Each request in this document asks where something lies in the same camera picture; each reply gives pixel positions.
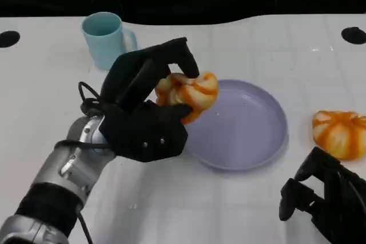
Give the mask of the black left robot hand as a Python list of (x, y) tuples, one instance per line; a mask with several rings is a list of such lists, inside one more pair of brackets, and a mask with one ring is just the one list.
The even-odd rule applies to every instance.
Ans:
[(177, 64), (188, 78), (199, 75), (187, 38), (120, 55), (109, 70), (99, 97), (104, 120), (100, 132), (115, 155), (139, 162), (182, 153), (188, 133), (182, 119), (193, 109), (186, 103), (159, 106), (147, 99)]

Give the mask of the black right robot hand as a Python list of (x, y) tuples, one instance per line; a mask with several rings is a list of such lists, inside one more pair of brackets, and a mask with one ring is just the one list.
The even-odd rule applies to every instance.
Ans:
[(365, 180), (319, 147), (280, 193), (281, 221), (304, 211), (330, 243), (365, 243)]

